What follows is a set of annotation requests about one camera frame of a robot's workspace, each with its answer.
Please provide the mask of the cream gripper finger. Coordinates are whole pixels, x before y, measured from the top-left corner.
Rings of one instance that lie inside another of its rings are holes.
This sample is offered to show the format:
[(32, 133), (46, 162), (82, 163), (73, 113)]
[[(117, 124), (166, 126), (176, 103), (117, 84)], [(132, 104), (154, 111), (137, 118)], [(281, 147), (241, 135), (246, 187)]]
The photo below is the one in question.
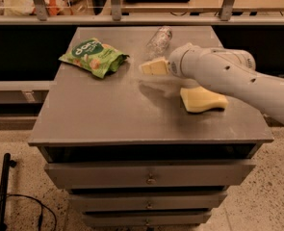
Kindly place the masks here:
[(167, 75), (168, 61), (164, 58), (156, 58), (140, 65), (140, 69), (145, 75)]

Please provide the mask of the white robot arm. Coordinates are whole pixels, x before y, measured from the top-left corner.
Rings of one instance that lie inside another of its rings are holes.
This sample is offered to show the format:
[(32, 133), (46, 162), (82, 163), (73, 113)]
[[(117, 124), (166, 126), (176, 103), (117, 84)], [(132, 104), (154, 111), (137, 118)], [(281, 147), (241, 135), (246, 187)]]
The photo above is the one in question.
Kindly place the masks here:
[(187, 43), (168, 58), (140, 65), (146, 75), (172, 74), (194, 79), (216, 93), (238, 98), (284, 124), (284, 78), (255, 70), (255, 61), (244, 50), (203, 48)]

